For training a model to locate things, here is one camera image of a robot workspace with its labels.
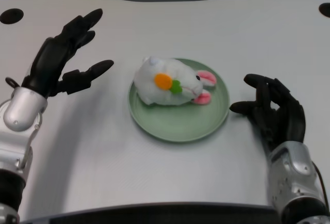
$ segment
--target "white plush toy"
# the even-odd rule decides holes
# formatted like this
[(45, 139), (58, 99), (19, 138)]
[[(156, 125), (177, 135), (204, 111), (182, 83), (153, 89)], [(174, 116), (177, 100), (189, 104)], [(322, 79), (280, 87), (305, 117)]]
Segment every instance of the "white plush toy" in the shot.
[(172, 58), (149, 57), (136, 72), (134, 84), (147, 104), (181, 105), (192, 101), (208, 104), (211, 94), (203, 86), (214, 86), (216, 77), (208, 71), (194, 71)]

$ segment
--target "plush bunny ear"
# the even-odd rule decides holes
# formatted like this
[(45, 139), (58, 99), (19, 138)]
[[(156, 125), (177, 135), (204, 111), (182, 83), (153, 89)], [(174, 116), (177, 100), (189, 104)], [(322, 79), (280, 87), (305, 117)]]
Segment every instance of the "plush bunny ear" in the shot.
[(199, 70), (197, 75), (201, 78), (203, 86), (214, 86), (217, 83), (217, 78), (208, 71)]
[(160, 60), (157, 57), (155, 57), (155, 56), (144, 57), (144, 59), (142, 60), (142, 62), (145, 63), (147, 60), (149, 60), (149, 64), (151, 66), (154, 66), (154, 65), (156, 65), (157, 63), (160, 62)]
[(194, 104), (200, 104), (205, 105), (211, 102), (211, 93), (207, 90), (203, 89), (201, 95), (198, 96), (198, 98), (192, 100)]

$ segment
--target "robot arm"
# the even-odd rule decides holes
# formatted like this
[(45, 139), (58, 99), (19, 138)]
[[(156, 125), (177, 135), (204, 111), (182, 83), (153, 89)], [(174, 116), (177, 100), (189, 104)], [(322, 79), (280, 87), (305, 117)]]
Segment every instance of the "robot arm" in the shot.
[(89, 29), (102, 13), (98, 9), (85, 17), (78, 16), (64, 26), (61, 34), (47, 38), (21, 86), (6, 78), (14, 91), (11, 99), (0, 105), (0, 223), (19, 222), (17, 212), (32, 162), (30, 145), (41, 126), (47, 98), (87, 89), (113, 65), (113, 61), (105, 60), (86, 72), (65, 73), (58, 81), (69, 59), (94, 38), (95, 32)]
[[(303, 107), (277, 79), (248, 74), (244, 81), (256, 88), (256, 101), (234, 103), (230, 109), (248, 116), (261, 131), (270, 153), (268, 195), (282, 223), (330, 223), (321, 175), (303, 144)], [(277, 110), (271, 101), (279, 105)], [(323, 193), (316, 187), (317, 174)]]

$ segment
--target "table surface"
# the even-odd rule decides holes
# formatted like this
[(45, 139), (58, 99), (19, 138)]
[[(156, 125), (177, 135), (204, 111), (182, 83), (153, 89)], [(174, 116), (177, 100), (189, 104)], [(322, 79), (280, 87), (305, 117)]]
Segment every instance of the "table surface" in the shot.
[(132, 120), (127, 94), (148, 55), (199, 60), (225, 80), (231, 102), (253, 100), (248, 73), (279, 78), (304, 106), (305, 143), (330, 190), (330, 0), (209, 0), (136, 3), (121, 0), (0, 0), (0, 12), (24, 18), (0, 23), (0, 89), (21, 82), (45, 38), (77, 15), (102, 8), (96, 37), (64, 72), (105, 59), (114, 66), (92, 88), (49, 98), (32, 143), (34, 161), (20, 207), (22, 220), (121, 204), (207, 201), (268, 204), (267, 164), (244, 117), (200, 142), (150, 137)]

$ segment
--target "green plate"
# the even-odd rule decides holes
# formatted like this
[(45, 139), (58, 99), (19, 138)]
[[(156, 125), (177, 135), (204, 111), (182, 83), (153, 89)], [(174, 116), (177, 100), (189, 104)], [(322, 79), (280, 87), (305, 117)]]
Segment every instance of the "green plate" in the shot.
[(208, 66), (189, 59), (178, 59), (195, 70), (207, 70), (217, 77), (208, 105), (187, 103), (180, 106), (144, 104), (132, 83), (128, 104), (138, 125), (149, 134), (162, 140), (187, 142), (203, 138), (214, 132), (224, 122), (229, 110), (229, 94), (223, 80)]

